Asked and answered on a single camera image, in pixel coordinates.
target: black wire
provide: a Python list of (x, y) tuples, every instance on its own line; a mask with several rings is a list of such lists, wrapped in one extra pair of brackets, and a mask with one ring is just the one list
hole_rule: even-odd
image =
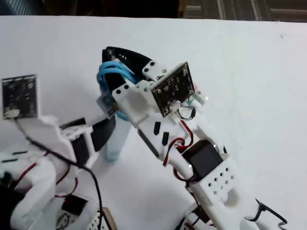
[(191, 109), (192, 109), (191, 114), (190, 114), (190, 117), (183, 117), (183, 116), (181, 115), (179, 109), (177, 109), (176, 114), (177, 114), (177, 116), (178, 116), (181, 120), (190, 121), (190, 120), (192, 120), (192, 119), (196, 116), (196, 109), (195, 109), (195, 107), (193, 107), (193, 106), (187, 106), (187, 107), (185, 107), (185, 108), (191, 108)]
[(176, 226), (176, 228), (174, 230), (180, 230), (181, 226), (183, 225), (185, 218), (182, 218), (181, 221), (179, 222), (179, 224)]
[[(77, 166), (78, 168), (80, 169), (83, 169), (85, 171), (87, 171), (88, 173), (90, 173), (90, 175), (92, 176), (93, 180), (94, 180), (94, 183), (95, 183), (95, 187), (96, 187), (96, 190), (97, 190), (97, 195), (98, 195), (98, 201), (99, 201), (99, 211), (101, 214), (103, 214), (103, 210), (102, 210), (102, 201), (101, 201), (101, 194), (100, 194), (100, 189), (99, 189), (99, 184), (98, 184), (98, 181), (97, 181), (97, 178), (95, 176), (95, 174), (92, 172), (92, 170), (90, 170), (89, 168), (83, 166), (83, 165), (80, 165), (76, 162), (73, 162), (65, 157), (63, 157), (61, 154), (57, 153), (57, 152), (54, 152), (52, 151), (51, 149), (49, 149), (48, 147), (46, 147), (45, 145), (39, 143), (38, 141), (35, 141), (33, 139), (31, 139), (27, 133), (25, 132), (25, 130), (23, 129), (23, 127), (20, 125), (20, 123), (17, 121), (17, 119), (14, 119), (18, 129), (22, 132), (22, 134), (24, 135), (24, 137), (31, 143), (33, 144), (34, 146), (38, 147), (39, 149), (43, 150), (43, 151), (46, 151), (52, 155), (54, 155), (55, 157), (59, 158), (60, 160), (66, 162), (67, 164), (70, 164), (70, 165), (74, 165), (74, 166)], [(99, 216), (99, 224), (98, 224), (98, 229), (101, 228), (101, 224), (102, 224), (102, 215)]]
[(67, 213), (64, 213), (64, 216), (66, 216), (66, 219), (67, 219), (66, 225), (63, 227), (57, 228), (56, 230), (67, 228), (67, 226), (69, 225), (69, 216), (67, 215)]
[[(200, 210), (200, 213), (201, 213), (201, 206), (200, 206), (200, 204), (198, 203), (198, 201), (197, 201), (195, 195), (194, 195), (193, 193), (190, 193), (190, 194), (191, 194), (191, 196), (195, 199), (195, 202), (196, 202), (196, 204), (197, 204), (197, 207), (198, 207), (198, 209)], [(200, 220), (200, 216), (198, 216), (197, 219), (192, 223), (192, 225), (190, 226), (189, 230), (193, 229), (193, 226), (194, 226), (199, 220)]]

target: white table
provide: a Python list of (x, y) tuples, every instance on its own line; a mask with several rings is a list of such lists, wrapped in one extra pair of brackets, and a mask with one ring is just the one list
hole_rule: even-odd
[[(37, 73), (43, 113), (61, 122), (101, 114), (95, 75), (101, 50), (119, 46), (169, 67), (188, 61), (247, 186), (307, 227), (307, 24), (85, 17), (0, 17), (0, 77)], [(0, 147), (22, 139), (0, 122)], [(94, 168), (120, 230), (171, 230), (193, 201), (131, 130), (120, 160)], [(96, 196), (90, 176), (88, 194)], [(261, 215), (269, 229), (278, 222)]]

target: red wire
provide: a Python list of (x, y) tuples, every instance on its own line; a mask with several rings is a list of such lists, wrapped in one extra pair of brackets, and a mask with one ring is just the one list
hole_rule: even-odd
[(174, 174), (174, 176), (175, 176), (178, 180), (180, 180), (180, 181), (184, 181), (184, 182), (192, 182), (192, 181), (195, 181), (194, 177), (191, 177), (191, 178), (189, 178), (189, 179), (183, 179), (183, 178), (181, 178), (181, 177), (179, 176), (179, 174), (178, 174), (178, 172), (177, 172), (177, 170), (176, 170), (175, 168), (173, 168), (173, 174)]
[(24, 178), (24, 176), (31, 170), (33, 169), (35, 166), (37, 166), (37, 163), (34, 162), (33, 164), (31, 164), (28, 168), (26, 168), (19, 176), (18, 180), (16, 181), (15, 187), (19, 184), (19, 182)]
[(71, 167), (69, 166), (67, 171), (61, 176), (61, 178), (59, 178), (56, 182), (56, 185), (58, 185), (62, 180), (64, 180), (64, 178), (68, 175), (69, 171), (70, 171)]
[(73, 194), (76, 191), (78, 184), (79, 184), (79, 181), (78, 181), (78, 178), (76, 177), (75, 178), (75, 187), (73, 188), (73, 190), (69, 194), (67, 194), (67, 195), (55, 195), (55, 197), (64, 198), (64, 197), (67, 197), (67, 196)]
[(191, 129), (188, 127), (188, 125), (183, 120), (181, 120), (181, 123), (191, 137), (191, 141), (187, 146), (178, 146), (178, 148), (177, 148), (179, 152), (184, 152), (188, 147), (192, 146), (192, 144), (194, 142), (194, 135), (193, 135)]
[(181, 120), (181, 123), (183, 125), (183, 127), (187, 130), (187, 132), (189, 133), (190, 137), (191, 137), (191, 141), (188, 145), (184, 145), (185, 144), (185, 141), (183, 138), (175, 138), (171, 141), (171, 143), (168, 145), (168, 150), (167, 150), (167, 153), (166, 153), (166, 156), (164, 158), (164, 161), (163, 161), (163, 166), (166, 167), (167, 165), (167, 162), (168, 162), (168, 155), (169, 155), (169, 152), (171, 150), (171, 148), (174, 146), (174, 144), (177, 142), (177, 141), (181, 141), (182, 142), (182, 146), (177, 146), (177, 150), (179, 152), (184, 152), (188, 147), (191, 147), (193, 142), (194, 142), (194, 135), (191, 131), (191, 129), (187, 126), (187, 124)]
[(169, 151), (171, 150), (171, 148), (173, 147), (173, 145), (177, 142), (177, 141), (181, 141), (183, 144), (184, 144), (184, 139), (183, 138), (175, 138), (171, 141), (171, 143), (168, 145), (168, 149), (167, 149), (167, 153), (166, 153), (166, 156), (164, 158), (164, 161), (163, 161), (163, 166), (166, 167), (167, 165), (167, 162), (168, 162), (168, 155), (169, 155)]

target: circuit board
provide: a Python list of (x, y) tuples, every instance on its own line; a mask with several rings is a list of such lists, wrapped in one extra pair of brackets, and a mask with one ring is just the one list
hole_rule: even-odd
[(10, 110), (19, 110), (17, 118), (37, 117), (36, 90), (36, 75), (2, 79), (3, 119)]
[(163, 76), (151, 91), (162, 116), (167, 116), (177, 101), (182, 103), (195, 92), (188, 63)]

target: cable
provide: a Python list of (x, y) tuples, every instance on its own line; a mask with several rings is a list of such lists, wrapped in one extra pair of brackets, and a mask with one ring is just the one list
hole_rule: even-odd
[(73, 188), (73, 190), (70, 193), (68, 193), (67, 195), (55, 195), (55, 197), (64, 198), (64, 197), (70, 196), (71, 194), (73, 194), (76, 191), (78, 184), (79, 184), (78, 178), (75, 178), (75, 187)]
[(63, 215), (64, 215), (64, 216), (66, 216), (66, 218), (67, 218), (66, 225), (65, 225), (65, 226), (63, 226), (63, 227), (57, 228), (56, 230), (62, 230), (62, 229), (65, 229), (65, 228), (67, 228), (67, 227), (68, 227), (68, 225), (69, 225), (69, 216), (68, 216), (68, 214), (67, 214), (67, 213), (64, 213)]
[[(201, 213), (201, 206), (199, 205), (195, 195), (193, 193), (190, 193), (191, 196), (194, 198), (196, 204), (197, 204), (197, 207), (198, 209), (200, 210), (200, 213)], [(189, 230), (193, 229), (193, 226), (200, 220), (200, 216), (197, 217), (197, 219), (192, 223), (192, 225), (190, 226)]]
[[(101, 214), (103, 214), (103, 209), (102, 209), (102, 201), (101, 201), (101, 194), (100, 194), (100, 189), (99, 189), (99, 184), (98, 184), (98, 181), (97, 181), (97, 178), (95, 176), (95, 174), (92, 172), (92, 170), (90, 170), (89, 168), (85, 167), (84, 165), (79, 165), (78, 163), (76, 162), (73, 162), (65, 157), (63, 157), (61, 154), (57, 153), (57, 152), (54, 152), (52, 151), (51, 149), (49, 149), (48, 147), (44, 146), (43, 144), (39, 143), (38, 141), (35, 141), (33, 139), (31, 139), (27, 133), (25, 132), (25, 130), (23, 129), (23, 127), (19, 124), (18, 120), (17, 119), (14, 119), (18, 129), (22, 132), (22, 134), (24, 135), (24, 137), (31, 143), (33, 144), (34, 146), (38, 147), (39, 149), (41, 150), (44, 150), (46, 151), (47, 153), (49, 154), (52, 154), (54, 155), (55, 157), (59, 158), (60, 160), (66, 162), (67, 164), (70, 164), (70, 165), (74, 165), (80, 169), (83, 169), (85, 171), (87, 171), (88, 173), (90, 173), (90, 175), (92, 176), (93, 180), (94, 180), (94, 183), (95, 183), (95, 187), (96, 187), (96, 190), (97, 190), (97, 195), (98, 195), (98, 202), (99, 202), (99, 211)], [(101, 224), (102, 224), (102, 215), (99, 216), (99, 224), (98, 224), (98, 229), (101, 228)]]
[(33, 164), (31, 164), (28, 168), (26, 168), (19, 176), (18, 180), (15, 183), (12, 183), (10, 188), (15, 189), (16, 186), (19, 184), (19, 182), (24, 178), (24, 176), (30, 171), (32, 170), (35, 166), (37, 166), (37, 163), (34, 162)]
[(285, 229), (284, 227), (283, 227), (283, 225), (286, 225), (287, 223), (285, 223), (285, 222), (280, 222), (279, 224), (278, 224), (278, 227), (279, 227), (279, 229), (281, 229), (281, 230), (287, 230), (287, 229)]
[(56, 185), (58, 185), (62, 180), (64, 180), (64, 178), (68, 175), (70, 169), (71, 169), (71, 166), (68, 165), (67, 171), (57, 180)]
[(99, 72), (97, 73), (97, 81), (102, 91), (108, 90), (104, 77), (104, 75), (107, 73), (119, 73), (122, 75), (122, 77), (128, 79), (133, 84), (137, 84), (139, 82), (123, 64), (116, 61), (106, 61), (100, 65)]
[(192, 111), (191, 111), (191, 114), (190, 114), (190, 117), (186, 118), (186, 117), (183, 117), (179, 111), (179, 109), (177, 109), (176, 111), (176, 115), (181, 119), (181, 120), (185, 120), (185, 121), (190, 121), (192, 120), (195, 116), (196, 116), (196, 108), (193, 107), (193, 106), (183, 106), (184, 108), (191, 108)]
[(183, 138), (175, 138), (171, 141), (171, 143), (168, 145), (167, 153), (166, 153), (166, 156), (165, 156), (164, 161), (163, 161), (164, 167), (166, 167), (167, 162), (168, 162), (169, 151), (171, 150), (171, 148), (175, 145), (175, 143), (177, 141), (181, 141), (181, 143), (183, 143), (183, 145), (184, 145), (184, 142), (185, 142)]
[(174, 176), (175, 176), (178, 180), (184, 181), (184, 182), (186, 182), (186, 183), (195, 181), (194, 176), (192, 176), (192, 177), (189, 178), (189, 179), (181, 178), (181, 177), (179, 176), (179, 174), (178, 174), (178, 172), (177, 172), (177, 170), (176, 170), (175, 168), (173, 168), (173, 174), (174, 174)]
[(191, 131), (191, 129), (188, 127), (188, 125), (181, 120), (181, 123), (183, 125), (183, 127), (187, 130), (187, 132), (189, 133), (190, 137), (191, 137), (191, 141), (188, 145), (184, 145), (185, 144), (185, 140), (183, 138), (175, 138), (171, 141), (171, 143), (168, 145), (168, 149), (167, 149), (167, 153), (166, 153), (166, 156), (164, 158), (164, 161), (163, 161), (163, 166), (166, 167), (167, 163), (168, 163), (168, 155), (169, 155), (169, 152), (171, 150), (171, 148), (175, 145), (175, 143), (177, 141), (181, 141), (181, 146), (177, 146), (177, 150), (182, 153), (184, 152), (188, 147), (191, 147), (193, 142), (194, 142), (194, 135)]

